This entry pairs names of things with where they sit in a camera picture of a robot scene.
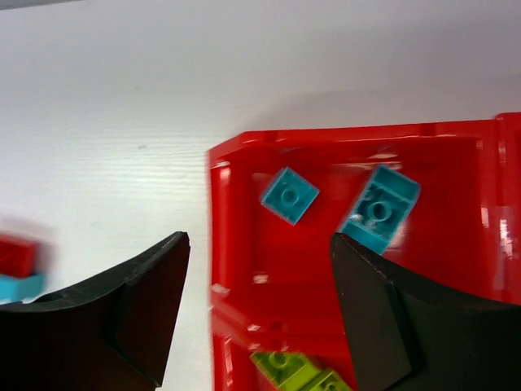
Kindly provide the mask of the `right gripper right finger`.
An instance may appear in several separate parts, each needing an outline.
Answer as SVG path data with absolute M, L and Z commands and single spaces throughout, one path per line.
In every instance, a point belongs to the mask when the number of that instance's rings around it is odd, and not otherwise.
M 331 238 L 331 266 L 360 390 L 517 390 L 520 308 L 464 293 Z

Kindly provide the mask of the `green square lego brick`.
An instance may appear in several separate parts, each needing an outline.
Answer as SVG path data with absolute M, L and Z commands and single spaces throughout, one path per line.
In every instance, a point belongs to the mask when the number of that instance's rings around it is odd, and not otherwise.
M 250 359 L 277 390 L 301 390 L 321 372 L 320 367 L 299 353 L 255 352 Z
M 331 369 L 321 371 L 307 385 L 308 391 L 352 391 L 338 373 Z

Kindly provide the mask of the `blue small lego brick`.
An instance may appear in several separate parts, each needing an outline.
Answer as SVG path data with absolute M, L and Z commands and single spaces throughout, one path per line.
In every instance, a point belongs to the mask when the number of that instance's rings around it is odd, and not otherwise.
M 280 169 L 260 196 L 260 204 L 295 225 L 316 200 L 319 189 L 290 167 Z

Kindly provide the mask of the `blue oval lego brick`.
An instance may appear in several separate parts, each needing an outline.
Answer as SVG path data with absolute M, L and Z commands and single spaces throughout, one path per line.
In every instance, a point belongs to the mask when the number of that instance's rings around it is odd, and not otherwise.
M 420 192 L 418 182 L 386 165 L 378 165 L 338 232 L 382 255 L 416 205 Z

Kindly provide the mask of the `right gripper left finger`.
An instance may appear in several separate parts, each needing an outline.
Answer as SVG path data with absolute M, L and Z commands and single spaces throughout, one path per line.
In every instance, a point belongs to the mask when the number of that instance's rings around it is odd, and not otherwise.
M 3 305 L 2 389 L 158 389 L 189 256 L 178 231 L 79 283 Z

